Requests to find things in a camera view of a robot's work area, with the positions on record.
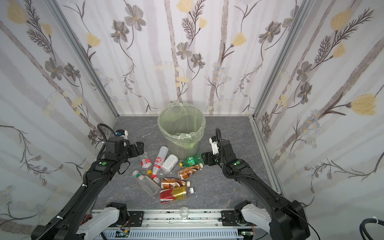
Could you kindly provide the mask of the brown coffee bottle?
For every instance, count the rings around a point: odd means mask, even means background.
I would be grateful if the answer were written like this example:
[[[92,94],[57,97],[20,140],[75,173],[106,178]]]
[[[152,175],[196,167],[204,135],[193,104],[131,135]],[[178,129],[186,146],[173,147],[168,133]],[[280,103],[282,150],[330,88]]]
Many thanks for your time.
[[[201,170],[203,167],[204,167],[203,164],[198,164],[198,165],[194,165],[191,167],[185,167],[185,168],[178,171],[178,178],[180,180],[186,180],[191,175],[193,175],[197,171]]]
[[[178,187],[187,187],[191,186],[190,181],[183,181],[176,178],[162,178],[161,188],[162,189],[173,189]]]

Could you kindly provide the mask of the small red label bottle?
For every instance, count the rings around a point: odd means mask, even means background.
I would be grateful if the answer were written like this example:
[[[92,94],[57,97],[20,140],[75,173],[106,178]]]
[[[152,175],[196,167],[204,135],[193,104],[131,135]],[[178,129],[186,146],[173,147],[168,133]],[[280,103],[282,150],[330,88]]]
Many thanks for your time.
[[[148,169],[152,166],[152,161],[149,158],[144,158],[141,160],[141,166],[143,169]]]

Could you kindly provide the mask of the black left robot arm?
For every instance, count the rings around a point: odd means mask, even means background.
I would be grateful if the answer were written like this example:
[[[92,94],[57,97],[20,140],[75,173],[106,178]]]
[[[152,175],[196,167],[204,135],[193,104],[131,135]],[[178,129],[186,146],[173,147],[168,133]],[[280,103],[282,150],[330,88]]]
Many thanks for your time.
[[[32,240],[84,240],[87,234],[79,233],[78,230],[91,204],[116,173],[124,173],[120,172],[122,164],[127,163],[130,158],[144,154],[143,142],[131,144],[123,135],[117,133],[107,138],[102,127],[111,130],[106,124],[97,125],[104,143],[97,159],[84,173],[82,185],[48,224],[38,225],[33,230]]]

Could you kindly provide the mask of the small metal scissors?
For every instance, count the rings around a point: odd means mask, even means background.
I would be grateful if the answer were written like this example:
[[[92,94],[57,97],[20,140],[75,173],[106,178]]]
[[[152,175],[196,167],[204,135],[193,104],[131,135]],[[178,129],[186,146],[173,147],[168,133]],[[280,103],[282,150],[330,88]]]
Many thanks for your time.
[[[152,132],[147,133],[147,134],[139,135],[139,138],[140,138],[141,142],[145,141],[146,137],[148,137],[148,136],[154,134],[155,132],[156,132],[156,131],[152,131]]]

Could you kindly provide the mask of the green soda bottle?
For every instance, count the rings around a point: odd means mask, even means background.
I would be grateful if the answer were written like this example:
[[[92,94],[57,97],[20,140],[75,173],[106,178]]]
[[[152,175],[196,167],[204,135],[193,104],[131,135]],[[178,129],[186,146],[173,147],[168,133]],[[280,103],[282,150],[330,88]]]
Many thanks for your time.
[[[186,158],[184,161],[180,162],[179,165],[181,168],[183,168],[183,167],[191,167],[191,166],[195,166],[203,163],[204,163],[204,160],[203,160],[202,154],[196,154]]]

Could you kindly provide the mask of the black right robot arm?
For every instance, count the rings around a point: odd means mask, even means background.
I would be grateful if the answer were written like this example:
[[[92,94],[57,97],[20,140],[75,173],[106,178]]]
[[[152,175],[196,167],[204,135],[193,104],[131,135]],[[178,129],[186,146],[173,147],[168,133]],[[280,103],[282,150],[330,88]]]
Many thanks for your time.
[[[310,224],[298,201],[291,202],[273,190],[245,160],[237,158],[230,141],[223,140],[220,129],[216,129],[210,144],[212,151],[203,154],[205,165],[218,165],[227,179],[245,186],[264,206],[261,209],[249,201],[237,205],[238,223],[254,224],[273,240],[306,240],[310,237]]]

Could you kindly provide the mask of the brown coffee bottle lower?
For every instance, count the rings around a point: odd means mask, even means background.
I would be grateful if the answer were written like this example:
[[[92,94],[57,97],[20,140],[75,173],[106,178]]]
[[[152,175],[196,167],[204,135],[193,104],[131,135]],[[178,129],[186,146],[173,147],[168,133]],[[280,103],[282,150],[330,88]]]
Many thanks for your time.
[[[161,188],[162,189],[173,189],[178,187],[187,187],[191,186],[190,181],[183,181],[176,178],[162,178]]]

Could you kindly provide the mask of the aluminium rail base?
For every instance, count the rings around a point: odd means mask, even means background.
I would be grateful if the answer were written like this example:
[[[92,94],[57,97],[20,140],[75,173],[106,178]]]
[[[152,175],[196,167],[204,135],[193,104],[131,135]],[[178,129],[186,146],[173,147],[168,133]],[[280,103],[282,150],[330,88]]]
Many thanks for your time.
[[[93,210],[92,218],[80,226],[80,231],[100,233],[107,228],[155,230],[155,229],[261,229],[270,231],[272,218],[264,209],[251,205],[243,210],[220,209],[189,209],[186,220],[180,217],[176,210],[123,210],[108,207],[104,210]],[[126,220],[119,223],[120,213],[128,215]]]

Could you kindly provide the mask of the clear glass bulb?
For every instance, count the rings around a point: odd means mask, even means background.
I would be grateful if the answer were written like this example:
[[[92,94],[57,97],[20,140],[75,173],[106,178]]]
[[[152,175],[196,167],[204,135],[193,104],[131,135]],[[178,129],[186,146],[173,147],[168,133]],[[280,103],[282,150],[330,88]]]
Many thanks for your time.
[[[180,208],[180,211],[179,211],[179,214],[180,214],[180,217],[183,219],[183,220],[186,220],[189,216],[189,208],[188,207],[181,207]]]

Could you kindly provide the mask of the clear square bottle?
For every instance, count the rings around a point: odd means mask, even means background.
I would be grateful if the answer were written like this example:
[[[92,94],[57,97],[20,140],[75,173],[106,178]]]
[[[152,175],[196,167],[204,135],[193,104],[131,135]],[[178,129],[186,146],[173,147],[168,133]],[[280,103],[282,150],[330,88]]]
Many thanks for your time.
[[[132,176],[138,180],[139,185],[153,198],[157,196],[161,188],[148,176],[141,174],[138,170],[133,171]]]

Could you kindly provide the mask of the tall white red bottle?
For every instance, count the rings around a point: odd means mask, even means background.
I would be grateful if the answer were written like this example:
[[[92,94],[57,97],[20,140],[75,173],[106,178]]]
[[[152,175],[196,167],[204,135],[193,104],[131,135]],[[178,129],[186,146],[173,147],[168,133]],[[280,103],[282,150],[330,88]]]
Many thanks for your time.
[[[161,166],[163,165],[167,154],[169,152],[169,148],[166,146],[162,146],[159,150],[159,153],[155,159],[154,167],[152,170],[151,178],[154,179],[158,173],[160,172]]]

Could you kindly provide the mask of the brown coffee bottle upper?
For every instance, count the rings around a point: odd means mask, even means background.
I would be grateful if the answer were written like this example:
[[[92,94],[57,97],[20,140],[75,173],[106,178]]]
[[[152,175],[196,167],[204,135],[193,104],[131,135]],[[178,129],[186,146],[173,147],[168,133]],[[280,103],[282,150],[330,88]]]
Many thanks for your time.
[[[193,175],[197,171],[201,170],[203,167],[204,167],[203,164],[198,164],[198,165],[194,165],[191,167],[185,167],[185,168],[178,171],[178,178],[180,180],[186,180],[191,175]]]

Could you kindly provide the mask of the red yellow tea bottle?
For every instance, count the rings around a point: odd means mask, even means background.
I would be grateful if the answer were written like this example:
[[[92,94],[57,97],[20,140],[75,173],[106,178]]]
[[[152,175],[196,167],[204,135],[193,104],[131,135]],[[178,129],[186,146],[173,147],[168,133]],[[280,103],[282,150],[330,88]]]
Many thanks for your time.
[[[178,187],[160,191],[160,201],[162,204],[186,199],[188,195],[194,194],[194,188]]]

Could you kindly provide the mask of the white label lying bottle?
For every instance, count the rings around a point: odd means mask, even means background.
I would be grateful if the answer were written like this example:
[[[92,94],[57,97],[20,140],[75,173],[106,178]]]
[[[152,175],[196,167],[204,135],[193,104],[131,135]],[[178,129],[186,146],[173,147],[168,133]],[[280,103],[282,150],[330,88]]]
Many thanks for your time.
[[[178,163],[179,159],[177,156],[170,154],[162,165],[162,170],[165,173],[170,173],[175,165]]]

